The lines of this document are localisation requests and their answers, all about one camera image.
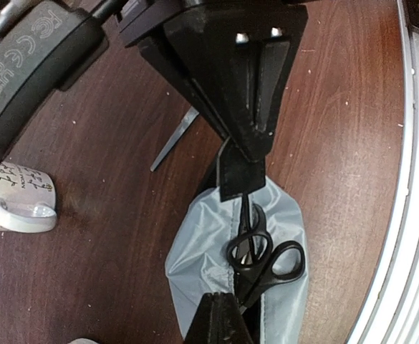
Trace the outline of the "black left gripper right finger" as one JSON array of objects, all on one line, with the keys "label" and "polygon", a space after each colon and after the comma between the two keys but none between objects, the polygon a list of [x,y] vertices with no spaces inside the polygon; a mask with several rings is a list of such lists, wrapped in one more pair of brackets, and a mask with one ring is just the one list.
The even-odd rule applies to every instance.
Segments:
[{"label": "black left gripper right finger", "polygon": [[221,295],[221,342],[253,343],[233,294]]}]

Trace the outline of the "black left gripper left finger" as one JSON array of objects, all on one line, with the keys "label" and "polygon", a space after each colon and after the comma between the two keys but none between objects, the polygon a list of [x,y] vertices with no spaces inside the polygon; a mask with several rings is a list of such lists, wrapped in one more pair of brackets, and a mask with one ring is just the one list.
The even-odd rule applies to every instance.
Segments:
[{"label": "black left gripper left finger", "polygon": [[220,342],[221,302],[221,293],[206,293],[202,296],[184,343],[216,344]]}]

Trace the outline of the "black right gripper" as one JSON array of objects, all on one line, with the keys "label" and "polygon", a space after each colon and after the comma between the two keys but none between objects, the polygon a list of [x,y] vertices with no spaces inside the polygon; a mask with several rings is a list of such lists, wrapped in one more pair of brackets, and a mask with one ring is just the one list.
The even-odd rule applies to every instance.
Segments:
[{"label": "black right gripper", "polygon": [[307,20],[306,1],[133,1],[118,23],[125,46],[138,45],[222,140],[257,162],[273,146]]}]

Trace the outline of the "silver scissors black handles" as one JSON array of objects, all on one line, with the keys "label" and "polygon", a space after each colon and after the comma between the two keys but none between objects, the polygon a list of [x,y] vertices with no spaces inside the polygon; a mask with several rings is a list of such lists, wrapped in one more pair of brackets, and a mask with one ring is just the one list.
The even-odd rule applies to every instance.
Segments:
[{"label": "silver scissors black handles", "polygon": [[182,136],[185,134],[185,132],[189,129],[189,127],[192,125],[192,123],[198,116],[199,116],[199,112],[194,107],[191,107],[187,111],[187,113],[185,114],[181,122],[179,123],[178,127],[175,129],[173,134],[169,137],[167,143],[163,146],[158,156],[153,161],[150,167],[151,172],[155,171],[158,168],[158,166],[163,162],[163,160],[166,158],[169,152],[172,151],[174,146],[182,138]]}]

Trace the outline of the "grey zippered pouch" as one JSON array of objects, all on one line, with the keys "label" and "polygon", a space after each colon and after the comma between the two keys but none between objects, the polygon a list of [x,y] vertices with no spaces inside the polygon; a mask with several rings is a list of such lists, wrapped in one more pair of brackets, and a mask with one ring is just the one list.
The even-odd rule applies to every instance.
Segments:
[{"label": "grey zippered pouch", "polygon": [[225,142],[216,183],[188,208],[165,261],[186,343],[297,343],[309,286],[298,203]]}]

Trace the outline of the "thinning scissors black handles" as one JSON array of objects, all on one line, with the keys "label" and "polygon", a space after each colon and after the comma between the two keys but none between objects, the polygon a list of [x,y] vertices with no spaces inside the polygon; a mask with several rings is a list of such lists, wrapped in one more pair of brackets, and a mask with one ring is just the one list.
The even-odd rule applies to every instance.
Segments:
[{"label": "thinning scissors black handles", "polygon": [[239,235],[226,247],[226,260],[235,272],[235,296],[240,313],[260,300],[265,291],[299,280],[305,273],[303,246],[294,240],[274,245],[266,214],[249,197],[241,197]]}]

